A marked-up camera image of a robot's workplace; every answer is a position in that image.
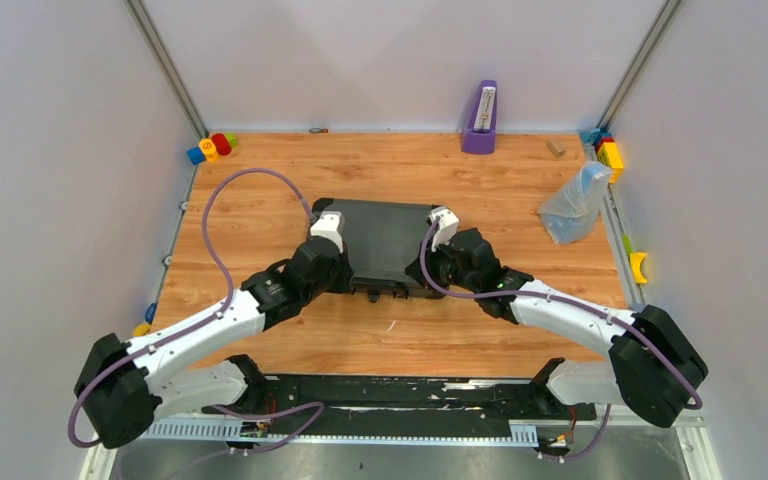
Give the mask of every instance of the yellow toy block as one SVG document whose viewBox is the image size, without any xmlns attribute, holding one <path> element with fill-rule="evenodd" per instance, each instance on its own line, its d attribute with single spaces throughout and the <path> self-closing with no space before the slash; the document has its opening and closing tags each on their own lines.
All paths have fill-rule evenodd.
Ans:
<svg viewBox="0 0 768 480">
<path fill-rule="evenodd" d="M 134 329 L 135 337 L 142 337 L 143 335 L 148 335 L 149 333 L 151 333 L 151 325 L 147 323 L 141 323 L 137 325 L 137 328 Z"/>
<path fill-rule="evenodd" d="M 614 169 L 611 183 L 616 182 L 623 170 L 622 157 L 620 157 L 620 150 L 617 148 L 617 144 L 614 142 L 602 143 L 602 147 L 596 152 L 596 156 L 600 162 Z"/>
<path fill-rule="evenodd" d="M 219 160 L 219 152 L 216 150 L 216 145 L 213 144 L 213 140 L 209 138 L 202 139 L 202 141 L 199 142 L 199 148 L 208 162 Z"/>
<path fill-rule="evenodd" d="M 649 283 L 649 280 L 643 276 L 643 259 L 646 254 L 643 252 L 631 252 L 628 256 L 631 262 L 631 273 L 634 275 L 634 283 Z"/>
</svg>

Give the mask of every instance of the wooden table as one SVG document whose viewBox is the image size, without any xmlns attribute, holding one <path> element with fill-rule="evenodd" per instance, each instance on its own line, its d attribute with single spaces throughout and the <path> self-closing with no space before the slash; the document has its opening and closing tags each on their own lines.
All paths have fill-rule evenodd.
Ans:
<svg viewBox="0 0 768 480">
<path fill-rule="evenodd" d="M 536 210 L 584 162 L 575 135 L 501 135 L 496 153 L 465 155 L 444 134 L 242 134 L 228 157 L 200 168 L 159 302 L 154 329 L 219 300 L 225 283 L 203 245 L 200 222 L 214 188 L 246 167 L 288 175 L 313 203 L 355 198 L 450 207 L 460 227 L 479 227 L 503 265 L 609 306 L 625 305 L 600 223 L 589 237 L 556 246 Z M 567 145 L 560 159 L 549 138 Z M 210 235 L 237 285 L 305 239 L 307 218 L 280 180 L 250 175 L 230 184 Z M 533 376 L 552 357 L 596 361 L 595 353 L 532 327 L 485 315 L 475 302 L 322 295 L 302 314 L 208 356 L 197 366 L 247 353 L 265 372 L 440 376 Z"/>
</svg>

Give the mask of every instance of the transparent plastic bag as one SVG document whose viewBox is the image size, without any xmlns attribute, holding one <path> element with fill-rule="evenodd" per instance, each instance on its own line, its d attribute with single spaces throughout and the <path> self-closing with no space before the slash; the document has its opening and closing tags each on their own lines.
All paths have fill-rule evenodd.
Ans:
<svg viewBox="0 0 768 480">
<path fill-rule="evenodd" d="M 556 245 L 570 244 L 593 231 L 613 172 L 610 167 L 589 161 L 537 209 L 540 222 Z"/>
</svg>

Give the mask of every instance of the black tray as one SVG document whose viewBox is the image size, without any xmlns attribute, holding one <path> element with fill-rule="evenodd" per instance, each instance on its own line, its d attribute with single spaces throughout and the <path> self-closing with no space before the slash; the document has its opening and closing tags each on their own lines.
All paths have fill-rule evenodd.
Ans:
<svg viewBox="0 0 768 480">
<path fill-rule="evenodd" d="M 438 205 L 370 202 L 341 198 L 320 198 L 313 212 L 325 210 L 343 214 L 343 241 L 349 268 L 331 293 L 365 293 L 371 302 L 381 295 L 394 298 L 442 298 L 407 273 L 419 258 L 422 239 L 428 231 L 426 218 Z"/>
</svg>

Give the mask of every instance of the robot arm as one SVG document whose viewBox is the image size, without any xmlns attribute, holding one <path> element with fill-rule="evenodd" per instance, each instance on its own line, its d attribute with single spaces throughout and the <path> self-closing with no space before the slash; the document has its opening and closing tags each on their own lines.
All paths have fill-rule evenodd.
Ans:
<svg viewBox="0 0 768 480">
<path fill-rule="evenodd" d="M 438 228 L 426 241 L 428 251 L 421 253 L 425 272 L 417 262 L 409 272 L 414 278 L 443 291 L 448 285 L 465 288 L 472 294 L 455 295 L 474 298 L 490 316 L 555 332 L 610 361 L 551 360 L 533 383 L 542 383 L 561 404 L 624 403 L 665 428 L 687 407 L 686 386 L 623 325 L 646 337 L 693 389 L 708 375 L 705 362 L 664 310 L 651 305 L 640 312 L 610 308 L 559 292 L 527 273 L 502 267 L 477 229 L 455 233 L 458 219 L 445 207 L 432 211 L 428 220 Z"/>
<path fill-rule="evenodd" d="M 324 212 L 292 258 L 252 275 L 229 298 L 143 337 L 121 342 L 110 334 L 99 339 L 75 385 L 76 395 L 117 360 L 146 348 L 148 352 L 110 374 L 84 402 L 84 411 L 104 446 L 116 448 L 131 442 L 159 418 L 232 404 L 249 385 L 262 381 L 262 374 L 245 355 L 209 368 L 184 369 L 231 342 L 295 317 L 327 290 L 347 268 L 342 225 L 340 213 Z M 225 301 L 230 306 L 223 313 L 220 307 Z M 210 315 L 216 318 L 175 337 Z M 169 337 L 173 339 L 168 343 L 155 346 Z"/>
</svg>

